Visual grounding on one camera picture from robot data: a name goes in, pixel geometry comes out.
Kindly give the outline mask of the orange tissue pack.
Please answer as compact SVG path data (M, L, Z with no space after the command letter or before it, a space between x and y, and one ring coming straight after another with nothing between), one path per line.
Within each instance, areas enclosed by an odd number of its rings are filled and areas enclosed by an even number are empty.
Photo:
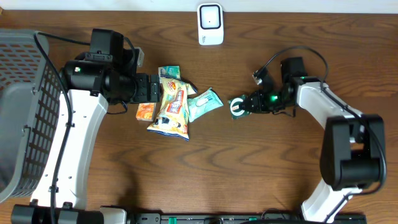
M156 103L140 103L137 108L136 119L140 121L153 121Z

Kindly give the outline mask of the yellow snack bag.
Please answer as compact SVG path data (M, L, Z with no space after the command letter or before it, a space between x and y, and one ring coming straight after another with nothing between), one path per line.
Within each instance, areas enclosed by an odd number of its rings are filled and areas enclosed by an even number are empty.
M186 141L188 136L188 96L197 93L189 83L179 79L161 77L163 98L159 113L154 122L147 128L148 131L164 136L180 137Z

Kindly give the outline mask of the teal wet wipes pack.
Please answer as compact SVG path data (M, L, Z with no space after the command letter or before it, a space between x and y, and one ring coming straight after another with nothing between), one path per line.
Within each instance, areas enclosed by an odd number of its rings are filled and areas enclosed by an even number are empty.
M223 106L223 102L212 87L195 98L189 98L187 103L189 109L188 120L190 123L194 122L194 120L203 116L207 112Z

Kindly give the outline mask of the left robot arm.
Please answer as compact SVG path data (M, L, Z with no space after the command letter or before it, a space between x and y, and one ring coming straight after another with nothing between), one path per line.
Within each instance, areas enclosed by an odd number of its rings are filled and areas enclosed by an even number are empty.
M120 207L86 209L96 136L110 105L156 103L156 75L138 73L143 51L119 32L94 29L89 50L55 68L49 35L1 31L1 200L13 223L131 223Z

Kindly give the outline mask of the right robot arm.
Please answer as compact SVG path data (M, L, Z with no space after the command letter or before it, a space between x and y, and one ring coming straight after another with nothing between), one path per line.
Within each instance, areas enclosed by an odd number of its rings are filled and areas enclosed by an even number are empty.
M324 129L320 156L322 179L301 205L303 219L332 223L336 214L355 195L369 195L374 183L386 180L384 122L376 114L363 114L338 98L328 85L305 70L303 59L291 57L280 63L282 89L273 89L266 68L253 78L262 88L230 100L234 118L245 113L283 114L302 108Z

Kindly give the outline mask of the white barcode scanner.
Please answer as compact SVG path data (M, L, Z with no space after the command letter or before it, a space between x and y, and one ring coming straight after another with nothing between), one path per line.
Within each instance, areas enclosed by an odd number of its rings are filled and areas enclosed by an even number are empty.
M197 7L198 42L200 45L220 45L224 41L223 8L218 3L203 3Z

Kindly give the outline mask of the grey plastic shopping basket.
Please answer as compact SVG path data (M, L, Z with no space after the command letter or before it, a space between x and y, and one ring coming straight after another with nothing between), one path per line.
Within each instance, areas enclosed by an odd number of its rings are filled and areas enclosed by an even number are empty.
M60 87L34 31L1 29L1 201L37 188L58 120Z

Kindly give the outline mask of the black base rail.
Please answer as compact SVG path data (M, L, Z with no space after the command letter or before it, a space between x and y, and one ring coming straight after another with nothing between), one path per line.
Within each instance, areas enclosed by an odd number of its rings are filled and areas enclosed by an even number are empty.
M137 213L127 223L133 224L239 224L239 223L311 223L300 215L283 212L268 212L264 215L161 215Z

